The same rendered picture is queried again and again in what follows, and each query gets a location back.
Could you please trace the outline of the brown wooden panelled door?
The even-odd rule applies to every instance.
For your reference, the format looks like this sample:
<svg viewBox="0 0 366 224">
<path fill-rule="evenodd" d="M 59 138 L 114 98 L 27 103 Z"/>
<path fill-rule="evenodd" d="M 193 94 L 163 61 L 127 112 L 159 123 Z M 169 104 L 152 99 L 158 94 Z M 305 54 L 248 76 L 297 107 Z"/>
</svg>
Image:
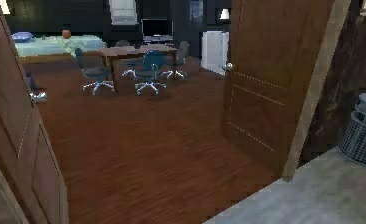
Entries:
<svg viewBox="0 0 366 224">
<path fill-rule="evenodd" d="M 0 6 L 0 168 L 29 224 L 70 224 L 67 187 Z"/>
</svg>

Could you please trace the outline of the grey mesh laundry basket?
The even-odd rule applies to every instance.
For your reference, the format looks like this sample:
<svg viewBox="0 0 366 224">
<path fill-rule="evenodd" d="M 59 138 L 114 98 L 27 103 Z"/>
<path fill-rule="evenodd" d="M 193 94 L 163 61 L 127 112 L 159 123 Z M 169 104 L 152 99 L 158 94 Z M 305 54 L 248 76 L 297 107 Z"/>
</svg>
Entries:
<svg viewBox="0 0 366 224">
<path fill-rule="evenodd" d="M 366 92 L 358 96 L 350 118 L 338 149 L 346 159 L 366 167 Z"/>
</svg>

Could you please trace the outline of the brown wooden table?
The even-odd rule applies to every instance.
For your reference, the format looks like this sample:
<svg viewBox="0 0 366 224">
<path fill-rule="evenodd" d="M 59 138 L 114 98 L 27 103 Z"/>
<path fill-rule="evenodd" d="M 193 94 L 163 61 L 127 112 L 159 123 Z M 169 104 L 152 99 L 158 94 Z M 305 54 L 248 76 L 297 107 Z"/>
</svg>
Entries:
<svg viewBox="0 0 366 224">
<path fill-rule="evenodd" d="M 106 59 L 106 65 L 110 69 L 111 79 L 115 90 L 118 90 L 118 87 L 115 81 L 114 62 L 116 60 L 120 61 L 130 58 L 139 58 L 151 50 L 157 50 L 163 55 L 170 56 L 173 62 L 172 70 L 173 72 L 176 72 L 177 49 L 163 44 L 142 45 L 139 49 L 136 49 L 133 46 L 124 46 L 101 48 L 98 50 L 98 52 Z"/>
</svg>

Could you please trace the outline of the blue swivel office chair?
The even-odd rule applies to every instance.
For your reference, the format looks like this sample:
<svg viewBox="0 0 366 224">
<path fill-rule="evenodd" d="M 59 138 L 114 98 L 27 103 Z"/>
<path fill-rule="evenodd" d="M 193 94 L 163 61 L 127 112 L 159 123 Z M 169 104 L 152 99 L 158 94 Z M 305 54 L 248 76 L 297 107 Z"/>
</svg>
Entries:
<svg viewBox="0 0 366 224">
<path fill-rule="evenodd" d="M 111 91 L 115 91 L 113 82 L 106 80 L 106 78 L 111 74 L 111 70 L 109 68 L 105 67 L 104 65 L 87 67 L 85 65 L 85 60 L 87 57 L 84 55 L 84 52 L 81 48 L 76 48 L 74 50 L 74 59 L 78 64 L 82 75 L 88 79 L 93 79 L 93 82 L 82 87 L 83 91 L 86 91 L 89 87 L 92 87 L 93 96 L 96 95 L 97 90 L 102 86 L 106 86 Z"/>
<path fill-rule="evenodd" d="M 31 89 L 30 92 L 30 98 L 33 103 L 43 103 L 46 102 L 48 99 L 46 88 L 44 87 L 38 87 L 35 83 L 35 81 L 32 78 L 32 75 L 30 72 L 26 72 L 26 81 L 28 82 L 28 85 Z"/>
<path fill-rule="evenodd" d="M 140 96 L 142 90 L 150 87 L 156 95 L 159 94 L 158 87 L 166 88 L 165 83 L 160 82 L 162 67 L 166 64 L 164 54 L 159 50 L 150 50 L 143 56 L 143 67 L 136 71 L 135 84 L 136 94 Z"/>
</svg>

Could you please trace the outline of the grey swivel office chair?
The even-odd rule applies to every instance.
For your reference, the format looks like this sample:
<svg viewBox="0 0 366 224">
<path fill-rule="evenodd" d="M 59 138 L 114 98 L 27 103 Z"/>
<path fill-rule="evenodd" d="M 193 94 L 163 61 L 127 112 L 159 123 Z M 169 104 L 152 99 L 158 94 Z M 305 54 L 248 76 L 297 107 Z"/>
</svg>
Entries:
<svg viewBox="0 0 366 224">
<path fill-rule="evenodd" d="M 130 42 L 128 40 L 119 40 L 115 44 L 116 47 L 126 47 L 130 46 Z M 123 67 L 126 67 L 126 70 L 123 71 L 123 76 L 129 76 L 132 75 L 133 77 L 136 76 L 135 67 L 138 64 L 138 60 L 136 58 L 126 58 L 121 59 L 119 61 L 119 64 Z"/>
<path fill-rule="evenodd" d="M 181 41 L 179 44 L 178 51 L 176 52 L 176 66 L 183 66 L 186 62 L 186 57 L 189 54 L 189 43 L 187 41 Z M 173 59 L 171 57 L 165 58 L 166 65 L 170 68 L 169 71 L 164 71 L 162 73 L 167 79 L 170 79 L 173 75 L 184 79 L 187 76 L 187 73 L 183 70 L 173 71 Z"/>
</svg>

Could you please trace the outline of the framed wall picture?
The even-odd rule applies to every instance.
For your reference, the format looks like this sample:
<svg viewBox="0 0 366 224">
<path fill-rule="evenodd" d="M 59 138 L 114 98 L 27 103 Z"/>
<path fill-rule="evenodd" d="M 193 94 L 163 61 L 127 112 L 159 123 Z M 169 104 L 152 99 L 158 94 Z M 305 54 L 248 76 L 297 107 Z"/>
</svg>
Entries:
<svg viewBox="0 0 366 224">
<path fill-rule="evenodd" d="M 192 23 L 200 24 L 203 18 L 203 0 L 190 0 L 190 20 Z"/>
</svg>

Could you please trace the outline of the brown wooden room door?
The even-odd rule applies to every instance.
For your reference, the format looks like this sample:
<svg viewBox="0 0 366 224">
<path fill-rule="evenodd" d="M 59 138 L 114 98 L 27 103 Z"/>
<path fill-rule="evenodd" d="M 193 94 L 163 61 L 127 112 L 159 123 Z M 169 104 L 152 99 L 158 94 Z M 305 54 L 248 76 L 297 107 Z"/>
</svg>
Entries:
<svg viewBox="0 0 366 224">
<path fill-rule="evenodd" d="M 352 0 L 232 0 L 222 131 L 294 175 Z"/>
</svg>

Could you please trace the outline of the blue pillow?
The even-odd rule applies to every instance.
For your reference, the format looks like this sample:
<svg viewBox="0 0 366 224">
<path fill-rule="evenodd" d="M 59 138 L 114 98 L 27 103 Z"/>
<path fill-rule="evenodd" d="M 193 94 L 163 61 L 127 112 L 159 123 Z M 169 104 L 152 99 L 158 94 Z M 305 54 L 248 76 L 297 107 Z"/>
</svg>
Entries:
<svg viewBox="0 0 366 224">
<path fill-rule="evenodd" d="M 30 32 L 17 32 L 11 35 L 14 42 L 27 42 L 33 38 Z"/>
</svg>

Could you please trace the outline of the white cabinet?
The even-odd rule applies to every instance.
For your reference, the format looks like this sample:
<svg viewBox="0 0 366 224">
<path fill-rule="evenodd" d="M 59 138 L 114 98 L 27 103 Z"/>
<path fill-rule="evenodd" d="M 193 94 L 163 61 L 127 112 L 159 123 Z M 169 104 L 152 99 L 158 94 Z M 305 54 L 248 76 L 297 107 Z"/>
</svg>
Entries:
<svg viewBox="0 0 366 224">
<path fill-rule="evenodd" d="M 229 33 L 223 31 L 206 31 L 202 37 L 201 66 L 222 76 L 222 66 L 227 62 Z"/>
</svg>

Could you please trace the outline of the black television set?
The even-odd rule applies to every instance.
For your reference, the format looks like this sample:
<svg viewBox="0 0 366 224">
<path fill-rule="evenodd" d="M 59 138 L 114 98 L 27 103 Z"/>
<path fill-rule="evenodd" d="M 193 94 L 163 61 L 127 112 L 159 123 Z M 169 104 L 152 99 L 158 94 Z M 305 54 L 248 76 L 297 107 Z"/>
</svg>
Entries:
<svg viewBox="0 0 366 224">
<path fill-rule="evenodd" d="M 173 25 L 168 19 L 143 19 L 142 33 L 144 36 L 172 36 Z"/>
</svg>

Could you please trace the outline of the bed with pale green cover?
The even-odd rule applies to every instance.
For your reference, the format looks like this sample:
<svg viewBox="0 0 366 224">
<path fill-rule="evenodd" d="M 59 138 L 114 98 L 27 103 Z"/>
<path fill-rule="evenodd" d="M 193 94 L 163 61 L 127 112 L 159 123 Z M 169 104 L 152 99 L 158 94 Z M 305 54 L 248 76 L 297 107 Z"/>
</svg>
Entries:
<svg viewBox="0 0 366 224">
<path fill-rule="evenodd" d="M 83 52 L 93 52 L 106 46 L 106 43 L 95 35 L 71 36 L 69 39 L 62 36 L 33 37 L 16 40 L 14 44 L 22 64 L 66 60 L 74 55 L 76 48 Z"/>
</svg>

